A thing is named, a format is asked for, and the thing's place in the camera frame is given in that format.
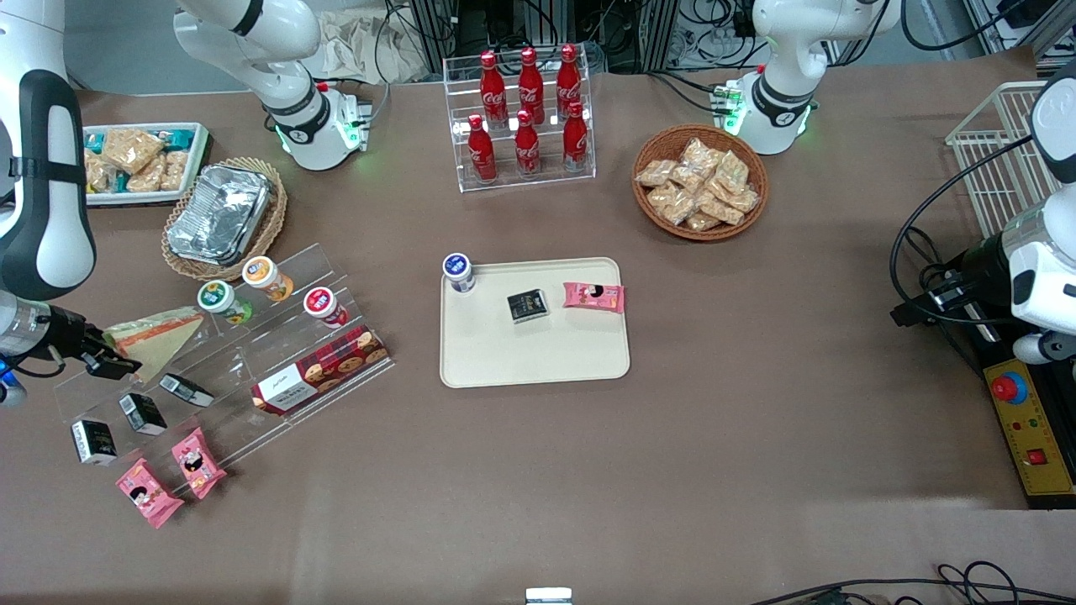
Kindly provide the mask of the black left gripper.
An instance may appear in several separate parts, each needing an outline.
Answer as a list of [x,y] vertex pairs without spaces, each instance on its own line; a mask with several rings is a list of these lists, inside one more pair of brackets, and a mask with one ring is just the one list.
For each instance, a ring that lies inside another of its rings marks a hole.
[[890,311],[898,327],[953,324],[1006,325],[1017,320],[1010,310],[1010,262],[1000,235],[983,239],[926,271],[926,299],[900,302]]

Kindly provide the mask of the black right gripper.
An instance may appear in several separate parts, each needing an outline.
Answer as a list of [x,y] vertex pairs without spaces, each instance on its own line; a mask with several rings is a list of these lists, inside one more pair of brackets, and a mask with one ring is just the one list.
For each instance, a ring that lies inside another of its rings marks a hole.
[[88,375],[112,381],[121,380],[122,374],[134,374],[143,365],[108,350],[103,330],[62,308],[49,306],[47,311],[34,311],[34,326],[42,333],[34,346],[34,358],[81,360]]

